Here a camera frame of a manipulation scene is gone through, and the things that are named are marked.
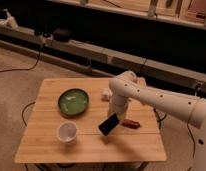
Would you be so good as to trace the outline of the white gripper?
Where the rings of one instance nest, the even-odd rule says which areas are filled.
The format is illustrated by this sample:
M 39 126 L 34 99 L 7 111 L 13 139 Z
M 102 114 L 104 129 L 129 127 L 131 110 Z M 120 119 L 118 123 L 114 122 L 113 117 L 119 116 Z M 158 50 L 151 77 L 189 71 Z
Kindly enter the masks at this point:
M 127 98 L 112 96 L 109 101 L 107 116 L 110 117 L 112 114 L 116 113 L 120 123 L 122 123 L 126 119 L 128 106 L 129 100 Z

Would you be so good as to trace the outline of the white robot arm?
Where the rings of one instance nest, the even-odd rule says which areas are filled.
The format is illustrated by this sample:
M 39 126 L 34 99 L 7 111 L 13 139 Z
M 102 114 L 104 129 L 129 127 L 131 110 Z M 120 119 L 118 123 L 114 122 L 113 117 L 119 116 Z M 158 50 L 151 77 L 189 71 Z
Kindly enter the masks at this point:
M 206 171 L 206 99 L 139 85 L 137 80 L 132 71 L 110 79 L 112 95 L 108 116 L 116 114 L 118 120 L 122 121 L 128 109 L 128 99 L 132 98 L 193 125 L 200 133 L 191 171 Z

